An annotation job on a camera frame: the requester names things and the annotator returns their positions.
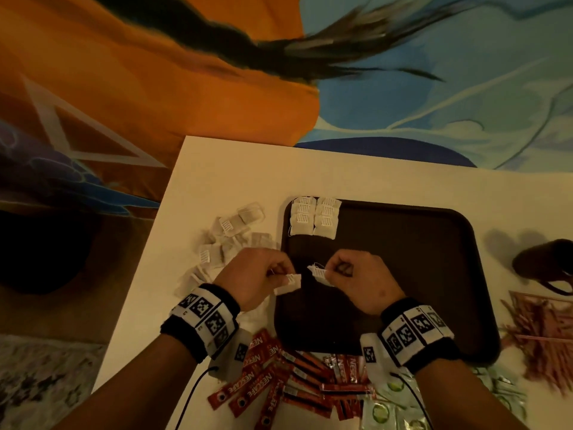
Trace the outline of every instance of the patterned rug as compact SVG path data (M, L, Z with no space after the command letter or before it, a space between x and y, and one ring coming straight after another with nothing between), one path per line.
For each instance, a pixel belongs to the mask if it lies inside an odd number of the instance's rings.
M106 346L0 335L0 430L48 430L85 400Z

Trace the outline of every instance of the black serving tray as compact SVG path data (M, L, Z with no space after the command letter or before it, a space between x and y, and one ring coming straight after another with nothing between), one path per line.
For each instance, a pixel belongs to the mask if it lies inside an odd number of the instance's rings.
M405 291L430 304L455 333L463 359L496 361L500 337L476 239L460 213L440 208L342 200L336 239L289 237L286 207L281 250L303 275L302 288L277 297L275 329L295 350L360 355L360 336L381 328L342 291L314 280L306 268L326 265L338 249L379 255Z

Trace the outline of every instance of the white table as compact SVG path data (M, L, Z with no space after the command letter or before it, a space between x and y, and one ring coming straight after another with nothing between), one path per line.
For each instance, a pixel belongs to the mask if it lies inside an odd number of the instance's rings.
M451 208L473 226L498 324L511 320L500 299L508 291L551 294L535 282L524 285L499 262L547 238L573 239L573 175L523 174L435 165L334 152L188 137L169 181L138 270L105 355L95 389L126 365L158 334L178 298L179 278L198 262L195 249L215 216L258 201L267 219L257 231L281 235L282 217L297 195ZM501 354L502 365L521 374L521 352ZM170 424L172 429L197 374ZM213 412L206 397L216 380L206 377L190 402L182 429L251 429L263 397L239 419L227 407ZM565 430L573 423L573 397L564 400L542 383L521 381L529 395L532 429ZM358 420L325 420L281 405L275 430L348 428Z

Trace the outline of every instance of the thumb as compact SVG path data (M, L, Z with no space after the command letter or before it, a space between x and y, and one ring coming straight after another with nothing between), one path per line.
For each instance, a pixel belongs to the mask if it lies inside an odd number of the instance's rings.
M351 277L344 276L338 272L333 272L332 270L326 270L324 276L326 280L331 283L331 285L334 285L345 294L348 294L348 291L351 287Z
M288 279L284 274L271 274L265 279L265 286L269 289L275 289L288 285Z

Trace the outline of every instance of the mug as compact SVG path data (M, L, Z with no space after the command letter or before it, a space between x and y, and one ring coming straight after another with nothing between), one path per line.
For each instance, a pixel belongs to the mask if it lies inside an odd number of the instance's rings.
M573 296L573 241L556 239L520 252L512 262L515 272L533 279L561 296ZM549 282L563 280L571 291L554 287Z

